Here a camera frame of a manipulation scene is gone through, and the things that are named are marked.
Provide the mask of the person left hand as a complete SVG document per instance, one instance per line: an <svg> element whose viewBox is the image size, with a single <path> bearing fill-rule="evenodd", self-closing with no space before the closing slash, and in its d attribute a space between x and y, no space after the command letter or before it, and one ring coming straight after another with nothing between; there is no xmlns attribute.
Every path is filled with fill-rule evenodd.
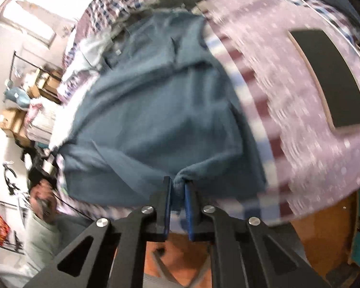
<svg viewBox="0 0 360 288"><path fill-rule="evenodd" d="M30 205L38 218L48 224L54 223L57 214L57 201L47 180L41 180L30 190Z"/></svg>

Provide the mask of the person left forearm sleeve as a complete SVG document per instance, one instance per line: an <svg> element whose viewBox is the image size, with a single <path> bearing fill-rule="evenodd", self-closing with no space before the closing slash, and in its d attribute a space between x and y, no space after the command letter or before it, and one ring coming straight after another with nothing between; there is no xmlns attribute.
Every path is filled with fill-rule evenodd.
<svg viewBox="0 0 360 288"><path fill-rule="evenodd" d="M36 214L30 213L26 219L25 231L26 264L20 269L0 264L0 279L6 287L24 287L57 254L60 231L55 223L46 223Z"/></svg>

